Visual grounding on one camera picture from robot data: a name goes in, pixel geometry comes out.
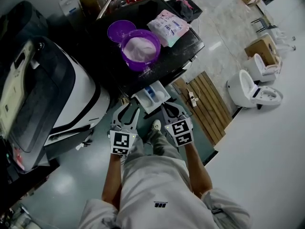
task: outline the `sleeve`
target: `sleeve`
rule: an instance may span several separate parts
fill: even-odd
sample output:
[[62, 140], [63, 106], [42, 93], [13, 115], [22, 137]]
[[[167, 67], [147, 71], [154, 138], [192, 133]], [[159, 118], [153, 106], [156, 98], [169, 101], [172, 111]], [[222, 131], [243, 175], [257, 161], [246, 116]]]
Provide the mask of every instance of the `sleeve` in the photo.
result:
[[202, 195], [201, 200], [212, 212], [220, 229], [251, 228], [252, 220], [248, 211], [231, 200], [222, 190], [209, 190]]
[[118, 210], [109, 203], [100, 199], [88, 200], [78, 229], [113, 229], [119, 228], [116, 224]]

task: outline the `leg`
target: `leg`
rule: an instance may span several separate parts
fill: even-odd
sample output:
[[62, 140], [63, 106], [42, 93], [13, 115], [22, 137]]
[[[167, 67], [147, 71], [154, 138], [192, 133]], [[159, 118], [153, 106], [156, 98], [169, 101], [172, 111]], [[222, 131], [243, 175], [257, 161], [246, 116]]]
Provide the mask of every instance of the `leg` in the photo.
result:
[[154, 155], [167, 156], [182, 160], [182, 157], [179, 154], [178, 149], [172, 146], [167, 141], [166, 137], [159, 130], [152, 130], [148, 134], [148, 139], [153, 146]]
[[144, 145], [143, 145], [143, 141], [142, 139], [137, 135], [136, 138], [135, 138], [135, 141], [132, 145], [132, 148], [131, 148], [131, 154], [128, 155], [128, 157], [126, 158], [125, 160], [125, 163], [128, 163], [136, 158], [140, 158], [142, 156], [144, 156], [145, 153], [144, 153]]

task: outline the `white powder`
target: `white powder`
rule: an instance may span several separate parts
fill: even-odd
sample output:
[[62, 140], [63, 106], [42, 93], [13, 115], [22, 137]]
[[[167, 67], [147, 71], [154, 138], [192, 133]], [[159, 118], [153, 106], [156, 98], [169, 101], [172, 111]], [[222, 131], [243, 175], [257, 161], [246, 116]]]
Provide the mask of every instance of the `white powder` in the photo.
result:
[[154, 44], [143, 37], [131, 38], [123, 50], [127, 58], [136, 62], [151, 61], [154, 59], [156, 52]]

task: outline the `sneaker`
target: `sneaker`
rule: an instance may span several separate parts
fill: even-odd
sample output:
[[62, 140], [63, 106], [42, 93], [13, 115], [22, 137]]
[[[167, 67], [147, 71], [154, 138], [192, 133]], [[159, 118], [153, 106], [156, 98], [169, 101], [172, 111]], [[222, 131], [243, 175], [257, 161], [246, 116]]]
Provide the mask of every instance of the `sneaker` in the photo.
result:
[[152, 124], [152, 130], [158, 130], [161, 131], [161, 121], [155, 120]]

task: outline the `white machine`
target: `white machine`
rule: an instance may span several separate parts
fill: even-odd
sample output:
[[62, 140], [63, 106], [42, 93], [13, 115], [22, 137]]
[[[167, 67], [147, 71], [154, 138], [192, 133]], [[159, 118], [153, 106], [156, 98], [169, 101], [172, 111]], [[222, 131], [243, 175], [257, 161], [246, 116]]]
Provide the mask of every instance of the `white machine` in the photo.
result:
[[45, 37], [27, 41], [3, 67], [1, 136], [21, 173], [82, 143], [108, 109], [108, 92]]
[[240, 107], [260, 109], [262, 105], [279, 105], [283, 95], [278, 90], [254, 84], [249, 73], [241, 70], [228, 82], [227, 88], [233, 102]]
[[254, 81], [261, 82], [274, 81], [281, 70], [279, 64], [266, 66], [261, 56], [257, 53], [251, 59], [244, 62], [244, 67], [247, 69]]

